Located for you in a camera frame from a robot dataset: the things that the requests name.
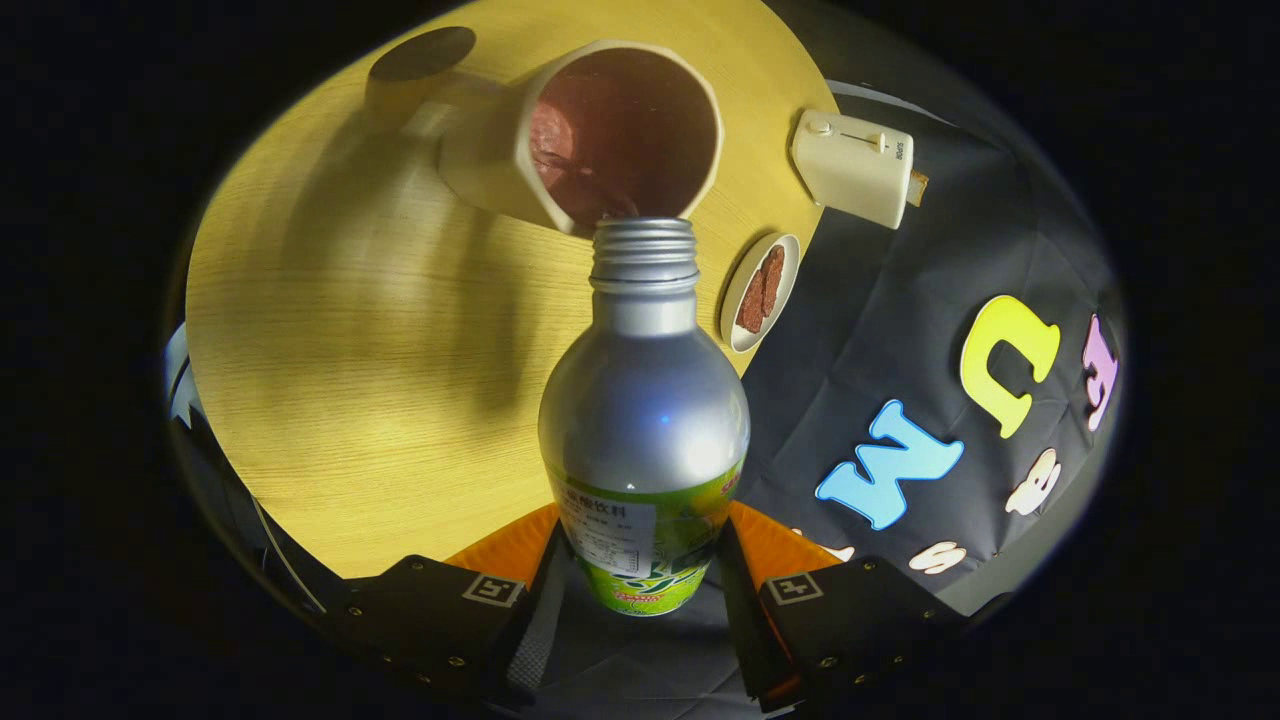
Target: bottle neck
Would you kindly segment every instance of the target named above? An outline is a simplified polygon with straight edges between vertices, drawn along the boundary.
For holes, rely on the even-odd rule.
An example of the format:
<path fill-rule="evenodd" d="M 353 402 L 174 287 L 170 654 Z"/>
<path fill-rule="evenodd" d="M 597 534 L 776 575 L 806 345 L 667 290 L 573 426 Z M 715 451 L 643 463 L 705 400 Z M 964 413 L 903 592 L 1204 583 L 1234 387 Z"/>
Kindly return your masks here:
<path fill-rule="evenodd" d="M 698 241 L 689 220 L 618 218 L 595 231 L 594 324 L 630 337 L 698 327 Z"/>
<path fill-rule="evenodd" d="M 596 291 L 591 296 L 594 325 L 628 337 L 660 337 L 698 327 L 698 295 L 692 290 L 658 297 Z"/>

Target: bottle label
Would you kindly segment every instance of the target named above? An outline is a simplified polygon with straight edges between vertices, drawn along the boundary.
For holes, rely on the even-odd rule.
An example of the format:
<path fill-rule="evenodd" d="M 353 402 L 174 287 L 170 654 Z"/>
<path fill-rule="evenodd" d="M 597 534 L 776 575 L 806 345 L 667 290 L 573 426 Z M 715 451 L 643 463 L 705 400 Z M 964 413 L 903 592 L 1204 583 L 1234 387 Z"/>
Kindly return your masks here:
<path fill-rule="evenodd" d="M 623 615 L 662 615 L 690 597 L 716 553 L 716 538 L 742 473 L 666 493 L 595 488 L 547 466 L 561 524 L 600 602 Z"/>

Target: wooden table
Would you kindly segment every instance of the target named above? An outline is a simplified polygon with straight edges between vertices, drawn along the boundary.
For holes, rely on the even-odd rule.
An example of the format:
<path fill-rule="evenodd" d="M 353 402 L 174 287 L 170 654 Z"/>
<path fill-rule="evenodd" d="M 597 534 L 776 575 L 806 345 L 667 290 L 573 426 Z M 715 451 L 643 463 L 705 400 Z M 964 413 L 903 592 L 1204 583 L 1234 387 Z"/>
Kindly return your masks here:
<path fill-rule="evenodd" d="M 801 109 L 836 104 L 756 0 L 481 0 L 311 91 L 212 196 L 191 260 L 187 333 L 236 471 L 347 578 L 411 552 L 444 559 L 550 502 L 538 405 L 591 318 L 589 242 L 462 205 L 436 176 L 449 108 L 429 102 L 390 135 L 362 115 L 381 54 L 454 24 L 477 36 L 458 69 L 498 82 L 602 37 L 668 46 L 707 77 L 726 140 L 691 220 L 699 323 L 717 340 L 737 256 L 772 231 L 808 247 L 822 213 L 787 141 Z M 724 350 L 742 373 L 751 355 Z"/>

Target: pink letter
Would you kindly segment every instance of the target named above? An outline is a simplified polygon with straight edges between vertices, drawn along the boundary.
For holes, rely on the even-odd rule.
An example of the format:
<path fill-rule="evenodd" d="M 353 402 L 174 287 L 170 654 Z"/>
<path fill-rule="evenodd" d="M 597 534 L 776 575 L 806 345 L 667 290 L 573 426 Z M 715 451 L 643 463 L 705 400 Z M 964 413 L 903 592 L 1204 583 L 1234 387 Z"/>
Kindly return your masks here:
<path fill-rule="evenodd" d="M 1102 421 L 1102 414 L 1111 401 L 1111 388 L 1116 384 L 1116 372 L 1120 364 L 1111 356 L 1107 341 L 1102 340 L 1102 328 L 1098 316 L 1089 320 L 1089 340 L 1084 342 L 1084 370 L 1093 370 L 1093 377 L 1085 378 L 1084 391 L 1093 404 L 1093 413 L 1089 413 L 1089 430 L 1097 430 Z"/>

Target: blue letter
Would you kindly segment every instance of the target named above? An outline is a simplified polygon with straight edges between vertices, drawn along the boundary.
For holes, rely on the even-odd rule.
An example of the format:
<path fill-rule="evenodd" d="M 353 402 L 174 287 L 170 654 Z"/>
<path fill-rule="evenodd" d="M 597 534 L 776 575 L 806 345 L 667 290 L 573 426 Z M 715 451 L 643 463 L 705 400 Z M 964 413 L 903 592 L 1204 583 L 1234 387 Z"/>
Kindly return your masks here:
<path fill-rule="evenodd" d="M 906 498 L 899 480 L 936 480 L 951 471 L 964 443 L 943 445 L 902 415 L 902 401 L 890 400 L 872 420 L 872 437 L 890 438 L 902 447 L 859 445 L 854 452 L 870 479 L 858 474 L 852 462 L 841 462 L 818 484 L 818 500 L 835 500 L 883 530 L 906 512 Z"/>

